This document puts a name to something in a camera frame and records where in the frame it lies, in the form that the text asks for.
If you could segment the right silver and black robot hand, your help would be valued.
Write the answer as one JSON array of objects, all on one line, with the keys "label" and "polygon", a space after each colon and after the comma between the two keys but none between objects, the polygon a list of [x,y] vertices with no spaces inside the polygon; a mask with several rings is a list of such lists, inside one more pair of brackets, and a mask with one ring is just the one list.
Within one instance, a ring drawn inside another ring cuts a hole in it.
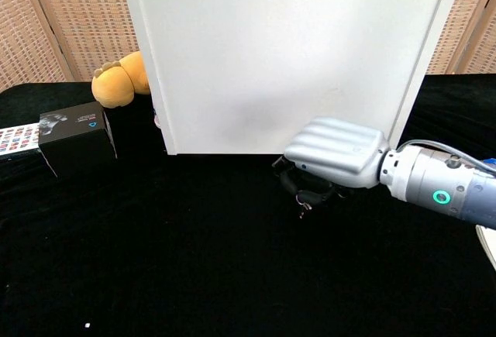
[{"label": "right silver and black robot hand", "polygon": [[291,139],[272,167],[304,214],[334,195],[376,187],[389,150],[380,130],[320,116]]}]

